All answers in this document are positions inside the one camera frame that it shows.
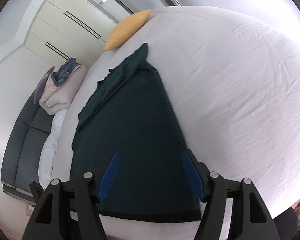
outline bed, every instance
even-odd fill
[[[78,114],[97,82],[145,42],[147,61],[159,72],[196,158],[226,179],[251,178],[272,217],[295,203],[300,198],[300,47],[263,22],[213,7],[154,9],[123,46],[97,60],[65,116],[52,178],[69,180]],[[230,214],[231,200],[220,239],[227,238]],[[129,240],[193,239],[199,226],[198,221],[101,220],[107,234]]]

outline wall outlet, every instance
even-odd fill
[[[26,204],[26,216],[31,217],[33,211],[34,211],[34,205]]]

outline white cabinet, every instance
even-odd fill
[[[25,46],[51,65],[75,57],[91,67],[104,52],[115,23],[86,0],[47,0]]]

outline gray upholstered cushion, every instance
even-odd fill
[[[16,120],[4,153],[1,168],[3,184],[31,195],[29,184],[39,182],[41,150],[51,132],[52,119],[53,115],[48,115],[39,104],[34,104],[33,93]]]

